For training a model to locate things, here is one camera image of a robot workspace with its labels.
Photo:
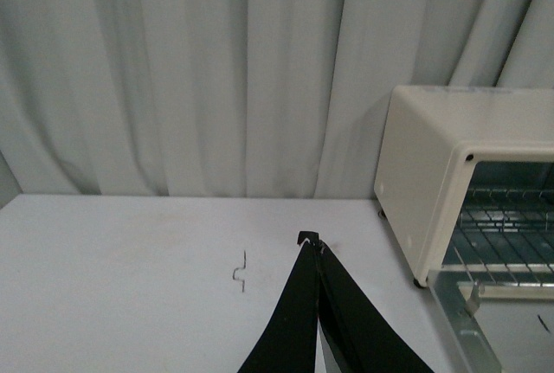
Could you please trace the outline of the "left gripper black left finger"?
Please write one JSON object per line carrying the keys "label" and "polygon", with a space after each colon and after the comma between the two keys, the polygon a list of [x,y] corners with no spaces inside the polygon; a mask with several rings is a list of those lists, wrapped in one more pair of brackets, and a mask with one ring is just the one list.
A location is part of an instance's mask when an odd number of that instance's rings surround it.
{"label": "left gripper black left finger", "polygon": [[318,335],[319,234],[301,231],[300,253],[265,330],[240,372],[314,372]]}

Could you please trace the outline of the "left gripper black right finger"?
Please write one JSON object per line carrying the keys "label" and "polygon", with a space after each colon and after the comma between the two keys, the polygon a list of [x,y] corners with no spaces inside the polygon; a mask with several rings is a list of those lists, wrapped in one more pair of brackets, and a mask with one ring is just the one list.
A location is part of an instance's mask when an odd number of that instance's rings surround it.
{"label": "left gripper black right finger", "polygon": [[331,249],[318,251],[319,323],[337,372],[430,372],[394,331]]}

